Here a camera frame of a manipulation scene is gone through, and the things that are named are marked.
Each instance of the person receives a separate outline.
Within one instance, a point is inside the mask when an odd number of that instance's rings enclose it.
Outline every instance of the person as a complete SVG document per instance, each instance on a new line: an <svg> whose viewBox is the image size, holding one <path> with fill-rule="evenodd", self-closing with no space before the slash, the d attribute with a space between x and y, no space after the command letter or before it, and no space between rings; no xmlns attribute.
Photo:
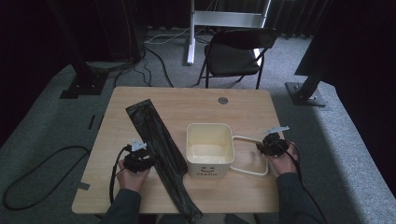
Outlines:
<svg viewBox="0 0 396 224"><path fill-rule="evenodd" d="M321 216L314 201L305 191L297 175L297 168L294 163L298 158L294 153L294 144L289 144L287 151L292 158L287 153L279 157L268 156L268 160L271 162L277 175L279 223L325 223L324 218ZM119 167L121 172L117 175L117 179L120 182L120 191L100 223L135 224L139 221L141 202L139 192L149 174L149 169L135 174L124 169L123 161L119 162ZM171 222L164 221L163 223L185 223L181 216L168 217Z"/></svg>

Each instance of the black bag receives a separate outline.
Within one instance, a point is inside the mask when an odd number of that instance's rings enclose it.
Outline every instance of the black bag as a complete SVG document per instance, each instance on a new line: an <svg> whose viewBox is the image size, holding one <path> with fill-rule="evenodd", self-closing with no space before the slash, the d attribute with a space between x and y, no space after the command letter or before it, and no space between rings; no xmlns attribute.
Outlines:
<svg viewBox="0 0 396 224"><path fill-rule="evenodd" d="M150 99L126 108L142 140L147 143L150 157L155 158L155 169L180 214L189 223L196 223L202 212L192 202L183 185L187 163Z"/></svg>

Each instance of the hand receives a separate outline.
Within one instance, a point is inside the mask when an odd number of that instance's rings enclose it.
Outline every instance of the hand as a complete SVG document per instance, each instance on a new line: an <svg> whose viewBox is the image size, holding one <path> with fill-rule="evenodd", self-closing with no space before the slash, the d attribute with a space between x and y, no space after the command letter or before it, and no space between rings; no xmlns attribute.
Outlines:
<svg viewBox="0 0 396 224"><path fill-rule="evenodd" d="M289 154L297 161L297 155L294 153L293 144L288 143ZM268 156L268 160L273 165L277 175L283 175L285 173L297 173L297 168L294 165L291 157L285 152L279 157Z"/></svg>
<svg viewBox="0 0 396 224"><path fill-rule="evenodd" d="M119 161L119 167L122 171L117 175L117 179L120 182L120 188L130 189L139 193L143 188L146 177L149 174L149 169L135 174L128 169L124 169L123 162L124 160Z"/></svg>

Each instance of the light wood surface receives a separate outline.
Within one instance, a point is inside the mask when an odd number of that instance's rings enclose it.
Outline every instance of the light wood surface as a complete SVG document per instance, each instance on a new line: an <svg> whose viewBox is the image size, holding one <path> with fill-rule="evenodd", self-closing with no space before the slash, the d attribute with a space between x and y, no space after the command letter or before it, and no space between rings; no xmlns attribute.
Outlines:
<svg viewBox="0 0 396 224"><path fill-rule="evenodd" d="M220 104L220 97L226 97L228 104ZM231 127L233 135L258 139L264 138L264 131L279 126L268 91L117 87L81 179L90 188L78 189L74 212L103 214L110 206L108 186L117 155L131 144L132 138L141 141L125 108L147 99L156 107L184 156L187 127L191 123L225 123ZM266 160L254 144L235 141L234 149L233 166L263 171ZM203 213L265 213L278 210L275 180L271 174L254 176L230 170L220 180L194 179L186 174L183 182L192 201ZM119 188L116 181L114 195ZM177 213L154 168L141 194L141 213Z"/></svg>

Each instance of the dark sleeve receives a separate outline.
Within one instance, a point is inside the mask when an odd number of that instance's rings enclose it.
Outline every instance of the dark sleeve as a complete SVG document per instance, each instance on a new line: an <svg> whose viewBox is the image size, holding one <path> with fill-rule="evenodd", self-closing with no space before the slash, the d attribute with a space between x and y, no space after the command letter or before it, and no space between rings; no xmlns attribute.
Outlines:
<svg viewBox="0 0 396 224"><path fill-rule="evenodd" d="M312 199L303 189L295 173L276 179L279 192L279 223L325 223Z"/></svg>
<svg viewBox="0 0 396 224"><path fill-rule="evenodd" d="M108 208L104 218L99 223L139 223L141 199L140 194L135 191L120 189L113 204Z"/></svg>

